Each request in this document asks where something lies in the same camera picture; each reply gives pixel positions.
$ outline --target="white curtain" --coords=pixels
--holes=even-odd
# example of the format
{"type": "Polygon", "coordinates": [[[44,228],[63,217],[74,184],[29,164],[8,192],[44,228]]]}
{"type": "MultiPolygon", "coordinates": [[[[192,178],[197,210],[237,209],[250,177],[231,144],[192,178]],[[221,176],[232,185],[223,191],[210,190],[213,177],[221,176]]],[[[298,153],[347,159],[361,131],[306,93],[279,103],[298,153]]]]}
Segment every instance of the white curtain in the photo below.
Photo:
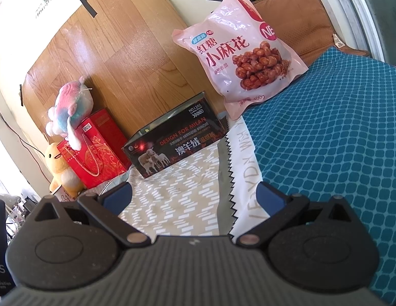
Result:
{"type": "Polygon", "coordinates": [[[35,191],[21,174],[0,140],[0,194],[10,194],[25,199],[35,198],[35,191]]]}

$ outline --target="stuffed animal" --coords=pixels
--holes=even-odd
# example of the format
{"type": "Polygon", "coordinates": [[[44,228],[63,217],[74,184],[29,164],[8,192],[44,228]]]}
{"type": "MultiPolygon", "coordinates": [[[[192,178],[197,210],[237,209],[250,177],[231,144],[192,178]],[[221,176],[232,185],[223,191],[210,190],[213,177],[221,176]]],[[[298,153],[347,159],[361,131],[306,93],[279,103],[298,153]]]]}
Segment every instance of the stuffed animal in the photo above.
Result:
{"type": "Polygon", "coordinates": [[[79,192],[85,189],[83,182],[78,178],[76,173],[70,168],[66,160],[57,149],[57,143],[50,144],[45,151],[45,160],[47,167],[53,174],[49,191],[53,192],[59,185],[63,185],[66,192],[76,198],[79,192]]]}
{"type": "Polygon", "coordinates": [[[46,125],[46,133],[51,137],[54,135],[68,137],[69,145],[74,150],[81,149],[81,142],[76,136],[75,129],[93,109],[93,98],[83,82],[84,77],[80,77],[79,81],[71,81],[63,85],[56,97],[54,107],[47,112],[51,122],[46,125]]]}

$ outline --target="black box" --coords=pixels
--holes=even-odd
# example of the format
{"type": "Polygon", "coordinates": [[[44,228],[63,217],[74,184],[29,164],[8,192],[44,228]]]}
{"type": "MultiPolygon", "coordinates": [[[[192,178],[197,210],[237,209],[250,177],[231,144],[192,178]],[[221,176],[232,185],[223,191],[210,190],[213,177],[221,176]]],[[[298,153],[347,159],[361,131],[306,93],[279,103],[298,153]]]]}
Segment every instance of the black box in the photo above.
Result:
{"type": "Polygon", "coordinates": [[[11,274],[5,264],[5,252],[8,246],[6,237],[6,218],[5,203],[0,200],[0,296],[6,295],[15,287],[11,274]]]}
{"type": "Polygon", "coordinates": [[[147,178],[224,135],[224,127],[202,92],[140,129],[123,151],[147,178]]]}

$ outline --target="snack bag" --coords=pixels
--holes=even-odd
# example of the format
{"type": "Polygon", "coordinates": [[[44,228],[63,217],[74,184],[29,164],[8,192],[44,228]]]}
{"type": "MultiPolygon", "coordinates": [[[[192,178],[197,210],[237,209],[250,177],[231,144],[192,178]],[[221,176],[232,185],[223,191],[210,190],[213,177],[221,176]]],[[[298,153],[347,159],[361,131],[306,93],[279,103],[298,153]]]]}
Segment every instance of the snack bag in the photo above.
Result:
{"type": "Polygon", "coordinates": [[[202,23],[174,30],[172,37],[198,56],[232,119],[308,70],[249,0],[223,0],[202,23]]]}

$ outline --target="wooden board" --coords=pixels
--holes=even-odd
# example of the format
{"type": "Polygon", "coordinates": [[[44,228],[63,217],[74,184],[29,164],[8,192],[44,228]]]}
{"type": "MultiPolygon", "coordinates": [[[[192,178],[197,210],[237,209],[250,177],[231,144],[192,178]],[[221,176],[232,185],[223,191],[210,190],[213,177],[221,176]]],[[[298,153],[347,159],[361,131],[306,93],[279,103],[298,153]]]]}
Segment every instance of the wooden board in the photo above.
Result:
{"type": "Polygon", "coordinates": [[[168,0],[88,2],[96,17],[81,6],[26,75],[23,102],[41,131],[59,88],[82,75],[94,110],[107,107],[127,137],[201,91],[224,110],[197,57],[173,43],[186,26],[168,0]]]}

